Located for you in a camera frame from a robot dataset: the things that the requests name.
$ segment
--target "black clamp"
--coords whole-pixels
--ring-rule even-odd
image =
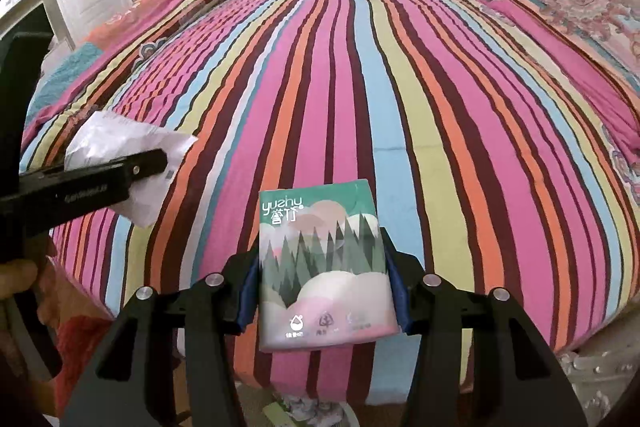
[[[382,234],[399,324],[422,336],[402,427],[460,424],[463,328],[474,330],[471,426],[586,427],[554,354],[506,289],[460,291]],[[62,427],[177,425],[171,352],[173,329],[183,327],[194,427],[244,426],[224,335],[252,321],[257,290],[257,245],[188,290],[138,289],[85,368]]]

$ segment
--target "recycling symbol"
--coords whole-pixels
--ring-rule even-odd
[[[318,324],[325,328],[331,326],[333,323],[334,323],[334,318],[328,313],[321,315],[320,320],[318,321]]]

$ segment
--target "colorful striped blanket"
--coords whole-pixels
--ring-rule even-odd
[[[365,178],[398,250],[460,289],[505,286],[554,349],[579,342],[638,290],[639,201],[612,159],[639,128],[637,97],[605,61],[508,8],[227,0],[131,72],[169,12],[26,133],[23,168],[60,158],[95,108],[198,137],[154,226],[94,212],[53,231],[58,261],[117,313],[142,285],[185,288],[247,250],[260,190]],[[257,335],[254,323],[228,342],[243,381],[353,403],[403,401],[419,343],[267,355]]]

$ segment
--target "pine tree illustration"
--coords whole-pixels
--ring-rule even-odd
[[[271,241],[267,246],[267,252],[262,260],[262,283],[278,290],[280,287],[280,271],[278,267],[278,260],[273,255],[273,248],[271,248]]]
[[[351,228],[349,219],[344,223],[344,253],[342,255],[342,269],[356,275],[371,271],[364,251],[358,244],[356,235]]]
[[[375,238],[371,269],[374,272],[386,273],[386,257],[385,257],[385,245],[382,243],[382,235],[378,230],[378,237]]]
[[[340,261],[339,269],[342,270],[342,259],[344,257],[344,234],[342,233],[342,229],[340,228],[340,223],[338,223],[337,221],[335,222],[334,263],[336,257]]]
[[[293,282],[291,283],[291,304],[298,300],[298,295],[300,293],[300,289],[302,288],[300,284],[300,280],[298,279],[298,273],[293,274]]]
[[[311,238],[311,248],[308,251],[309,260],[307,262],[309,266],[309,272],[311,273],[312,265],[313,265],[313,273],[311,277],[315,277],[319,273],[326,271],[326,255],[322,251],[322,245],[320,244],[320,238],[318,237],[318,232],[314,228],[314,235]]]
[[[373,269],[373,249],[376,245],[376,238],[371,232],[369,221],[364,217],[364,214],[360,214],[360,247],[367,258],[369,267]]]
[[[282,297],[282,300],[285,303],[287,302],[287,299],[282,294],[282,289],[283,287],[286,286],[285,277],[288,283],[288,291],[290,292],[295,273],[296,273],[296,260],[293,258],[293,254],[289,249],[289,241],[287,241],[287,239],[285,238],[282,244],[282,253],[280,254],[280,280],[281,280],[280,297]]]
[[[332,270],[332,266],[334,263],[334,238],[331,237],[331,232],[329,232],[329,237],[326,240],[326,255],[324,256],[324,264],[322,264],[321,260],[318,260],[318,256],[316,256],[316,260],[318,260],[318,269],[320,267],[323,268],[321,271],[329,272]]]
[[[300,232],[300,236],[298,237],[298,251],[296,252],[296,276],[300,287],[304,286],[312,277],[309,270],[308,260],[309,251],[305,244],[305,238],[303,237],[302,232]]]
[[[280,293],[280,297],[282,298],[282,302],[284,302],[284,305],[287,308],[296,301],[296,298],[298,297],[299,292],[300,290],[298,290],[297,293],[293,292],[291,281],[289,280],[289,275],[285,273],[282,279],[282,284],[280,284],[279,293]]]

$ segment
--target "red cloth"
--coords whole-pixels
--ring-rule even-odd
[[[58,351],[62,357],[62,370],[54,380],[56,413],[59,417],[65,410],[84,367],[113,321],[78,315],[62,324],[58,329]]]

